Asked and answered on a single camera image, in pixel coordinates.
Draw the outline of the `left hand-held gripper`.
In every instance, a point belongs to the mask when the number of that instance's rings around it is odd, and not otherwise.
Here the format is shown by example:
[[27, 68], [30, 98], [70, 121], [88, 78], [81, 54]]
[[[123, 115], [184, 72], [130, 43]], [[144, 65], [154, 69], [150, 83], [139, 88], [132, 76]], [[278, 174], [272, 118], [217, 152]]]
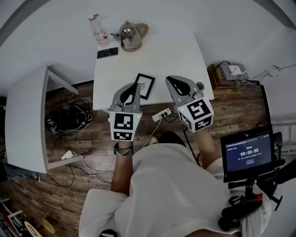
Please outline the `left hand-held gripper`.
[[[131, 101], [125, 104], [130, 95]], [[136, 82], [127, 84], [115, 92], [108, 118], [112, 140], [133, 141], [142, 117], [140, 96], [140, 85]]]

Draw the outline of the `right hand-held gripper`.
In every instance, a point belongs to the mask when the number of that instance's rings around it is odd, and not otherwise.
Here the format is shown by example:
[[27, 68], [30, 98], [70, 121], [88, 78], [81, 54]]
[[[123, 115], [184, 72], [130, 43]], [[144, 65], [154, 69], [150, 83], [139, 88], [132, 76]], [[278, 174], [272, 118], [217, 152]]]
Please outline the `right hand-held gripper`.
[[214, 112], [210, 101], [192, 80], [170, 75], [166, 78], [166, 85], [175, 103], [174, 108], [187, 128], [197, 132], [212, 125]]

